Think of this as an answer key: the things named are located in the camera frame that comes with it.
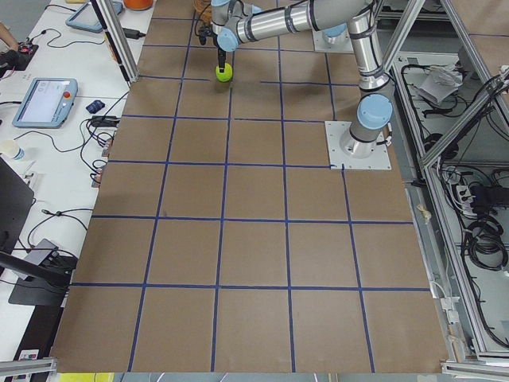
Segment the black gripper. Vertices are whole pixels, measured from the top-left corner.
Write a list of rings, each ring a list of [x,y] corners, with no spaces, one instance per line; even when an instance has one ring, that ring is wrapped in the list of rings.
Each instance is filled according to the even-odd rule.
[[[225,59],[227,57],[227,53],[224,50],[222,50],[221,48],[218,48],[217,56],[218,56],[218,65],[216,67],[216,71],[224,72],[225,71]]]

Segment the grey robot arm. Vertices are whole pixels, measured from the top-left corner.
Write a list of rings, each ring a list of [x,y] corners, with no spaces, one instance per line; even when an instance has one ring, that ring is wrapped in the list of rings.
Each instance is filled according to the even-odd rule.
[[[212,32],[221,53],[232,53],[241,44],[312,31],[317,49],[352,47],[362,93],[356,119],[340,138],[350,158],[365,159],[374,153],[379,135],[393,112],[385,92],[390,83],[377,36],[377,1],[299,1],[261,10],[243,1],[213,1]]]

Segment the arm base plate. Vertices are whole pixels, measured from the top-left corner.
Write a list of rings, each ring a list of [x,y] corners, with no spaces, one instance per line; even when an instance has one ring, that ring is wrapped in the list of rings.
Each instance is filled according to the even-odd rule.
[[[316,52],[320,53],[353,53],[347,30],[336,37],[328,37],[323,31],[313,31],[313,47]]]
[[[386,138],[380,131],[374,142],[356,141],[350,121],[325,121],[325,136],[331,170],[391,170]]]

